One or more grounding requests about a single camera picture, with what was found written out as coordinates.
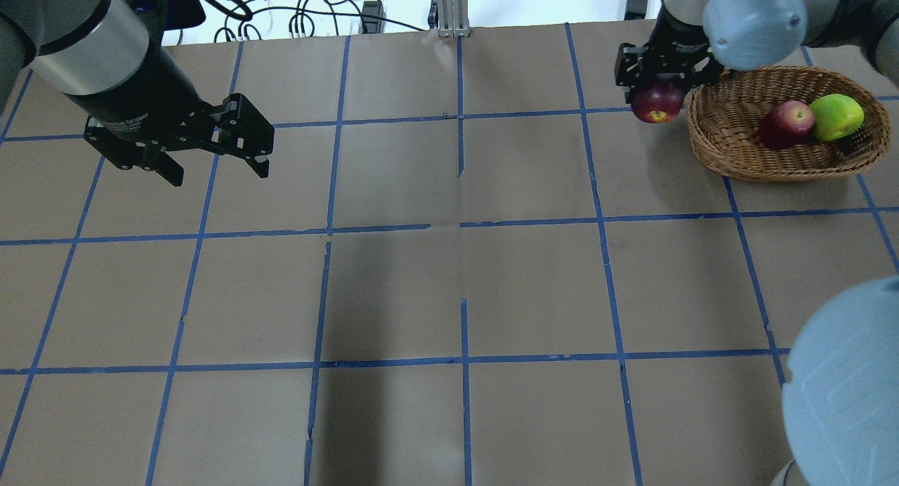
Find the wicker basket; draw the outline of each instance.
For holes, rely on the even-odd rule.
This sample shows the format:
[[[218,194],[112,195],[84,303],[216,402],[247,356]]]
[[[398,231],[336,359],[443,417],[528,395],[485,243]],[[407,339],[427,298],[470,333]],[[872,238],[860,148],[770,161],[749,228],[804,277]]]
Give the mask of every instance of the wicker basket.
[[[856,133],[832,143],[806,143],[770,150],[757,128],[787,100],[810,104],[829,93],[855,98],[865,111]],[[814,67],[761,67],[690,93],[687,123],[693,153],[723,176],[755,182],[805,181],[858,173],[890,147],[886,109],[854,81]]]

